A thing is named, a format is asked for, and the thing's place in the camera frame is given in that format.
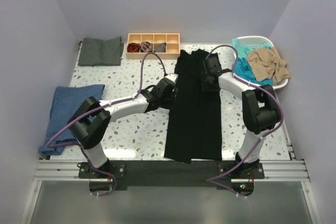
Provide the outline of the black t-shirt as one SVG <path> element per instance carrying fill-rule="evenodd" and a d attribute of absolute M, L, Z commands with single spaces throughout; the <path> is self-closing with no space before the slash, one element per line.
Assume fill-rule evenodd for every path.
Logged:
<path fill-rule="evenodd" d="M 164 157 L 182 163 L 222 160 L 221 98 L 202 90 L 207 51 L 181 50 L 174 72 L 177 95 L 169 112 Z"/>

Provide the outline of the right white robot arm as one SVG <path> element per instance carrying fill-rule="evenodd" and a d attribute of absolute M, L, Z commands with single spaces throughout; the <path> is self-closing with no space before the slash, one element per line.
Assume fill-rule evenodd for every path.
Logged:
<path fill-rule="evenodd" d="M 260 160 L 266 133 L 273 130 L 281 121 L 281 111 L 275 101 L 273 87 L 268 84 L 258 86 L 242 80 L 231 70 L 223 69 L 217 56 L 208 56 L 203 65 L 204 91 L 225 90 L 241 100 L 246 133 L 235 157 L 237 163 L 234 165 L 234 173 L 239 178 L 246 178 L 253 171 L 251 164 Z"/>

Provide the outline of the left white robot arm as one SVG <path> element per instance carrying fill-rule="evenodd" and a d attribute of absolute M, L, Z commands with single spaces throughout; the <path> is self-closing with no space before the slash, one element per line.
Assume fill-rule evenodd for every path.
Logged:
<path fill-rule="evenodd" d="M 147 113 L 159 108 L 170 109 L 176 95 L 177 74 L 168 74 L 151 90 L 142 89 L 139 94 L 122 99 L 98 101 L 85 99 L 68 122 L 69 129 L 79 142 L 90 171 L 97 178 L 111 172 L 110 161 L 103 151 L 101 140 L 111 122 L 133 114 Z"/>

